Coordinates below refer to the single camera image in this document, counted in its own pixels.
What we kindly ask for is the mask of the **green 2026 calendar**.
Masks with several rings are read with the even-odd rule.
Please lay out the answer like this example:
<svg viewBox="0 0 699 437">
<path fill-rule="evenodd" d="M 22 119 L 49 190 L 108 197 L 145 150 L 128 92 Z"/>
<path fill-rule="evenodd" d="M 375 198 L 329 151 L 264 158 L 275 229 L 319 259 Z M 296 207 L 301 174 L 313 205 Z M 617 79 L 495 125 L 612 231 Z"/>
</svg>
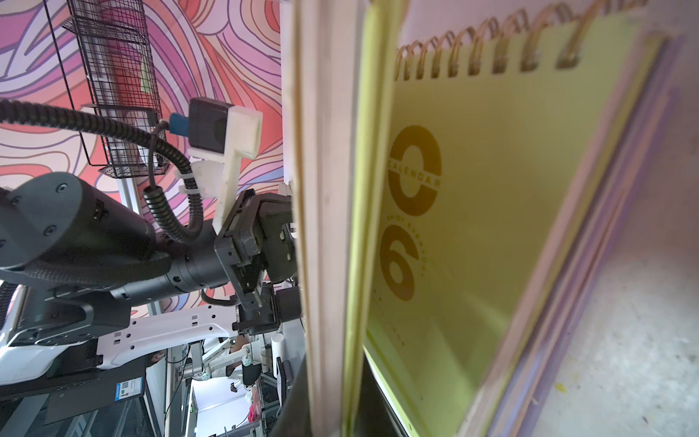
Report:
<svg viewBox="0 0 699 437">
<path fill-rule="evenodd" d="M 661 40 L 565 3 L 391 53 L 365 347 L 408 433 L 484 433 Z"/>
<path fill-rule="evenodd" d="M 285 415 L 312 436 L 351 436 L 382 175 L 388 156 L 403 1 L 281 5 L 284 180 L 291 186 L 306 340 L 307 413 Z"/>
</svg>

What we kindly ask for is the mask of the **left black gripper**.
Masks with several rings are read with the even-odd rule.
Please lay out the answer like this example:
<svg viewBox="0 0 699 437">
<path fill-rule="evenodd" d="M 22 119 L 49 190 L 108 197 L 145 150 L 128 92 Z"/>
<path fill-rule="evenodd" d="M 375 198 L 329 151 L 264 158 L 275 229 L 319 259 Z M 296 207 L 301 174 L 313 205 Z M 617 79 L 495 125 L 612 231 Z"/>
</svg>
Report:
<svg viewBox="0 0 699 437">
<path fill-rule="evenodd" d="M 238 196 L 214 250 L 237 299 L 240 335 L 259 335 L 302 313 L 292 199 L 248 189 Z"/>
</svg>

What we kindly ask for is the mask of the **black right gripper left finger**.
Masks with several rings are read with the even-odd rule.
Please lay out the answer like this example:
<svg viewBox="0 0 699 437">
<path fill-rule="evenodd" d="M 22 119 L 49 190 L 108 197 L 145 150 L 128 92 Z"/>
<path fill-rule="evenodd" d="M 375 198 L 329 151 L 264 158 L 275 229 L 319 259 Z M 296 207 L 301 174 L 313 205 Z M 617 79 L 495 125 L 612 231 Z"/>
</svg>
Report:
<svg viewBox="0 0 699 437">
<path fill-rule="evenodd" d="M 307 360 L 303 359 L 291 394 L 281 410 L 270 437 L 311 437 L 311 406 Z"/>
</svg>

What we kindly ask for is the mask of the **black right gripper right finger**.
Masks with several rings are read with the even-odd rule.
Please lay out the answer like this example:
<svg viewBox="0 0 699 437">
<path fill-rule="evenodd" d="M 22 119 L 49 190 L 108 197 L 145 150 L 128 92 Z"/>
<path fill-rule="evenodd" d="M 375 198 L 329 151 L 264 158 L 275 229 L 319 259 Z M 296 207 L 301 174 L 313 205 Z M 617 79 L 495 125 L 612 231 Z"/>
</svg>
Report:
<svg viewBox="0 0 699 437">
<path fill-rule="evenodd" d="M 406 436 L 371 371 L 364 371 L 362 375 L 354 435 L 361 437 Z"/>
</svg>

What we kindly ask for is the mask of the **purple 2026 calendar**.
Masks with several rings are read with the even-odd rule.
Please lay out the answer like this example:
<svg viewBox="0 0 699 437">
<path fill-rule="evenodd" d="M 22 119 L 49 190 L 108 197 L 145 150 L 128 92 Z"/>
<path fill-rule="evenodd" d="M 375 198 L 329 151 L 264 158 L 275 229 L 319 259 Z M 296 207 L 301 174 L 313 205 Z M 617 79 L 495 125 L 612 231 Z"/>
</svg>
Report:
<svg viewBox="0 0 699 437">
<path fill-rule="evenodd" d="M 613 246 L 637 179 L 664 129 L 675 100 L 669 79 L 684 37 L 656 31 L 648 39 L 660 45 L 656 58 L 629 119 L 613 144 L 613 155 L 595 191 L 592 207 L 493 417 L 488 430 L 491 436 L 532 435 L 598 271 Z"/>
</svg>

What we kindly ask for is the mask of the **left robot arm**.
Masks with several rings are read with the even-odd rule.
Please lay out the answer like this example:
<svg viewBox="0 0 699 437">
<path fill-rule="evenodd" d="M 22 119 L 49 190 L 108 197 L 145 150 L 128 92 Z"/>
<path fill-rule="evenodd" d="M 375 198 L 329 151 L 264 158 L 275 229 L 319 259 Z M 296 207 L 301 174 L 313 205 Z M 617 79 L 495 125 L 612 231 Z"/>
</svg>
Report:
<svg viewBox="0 0 699 437">
<path fill-rule="evenodd" d="M 300 316 L 291 199 L 247 190 L 221 229 L 156 233 L 69 173 L 1 193 L 1 393 L 86 382 L 157 351 Z"/>
</svg>

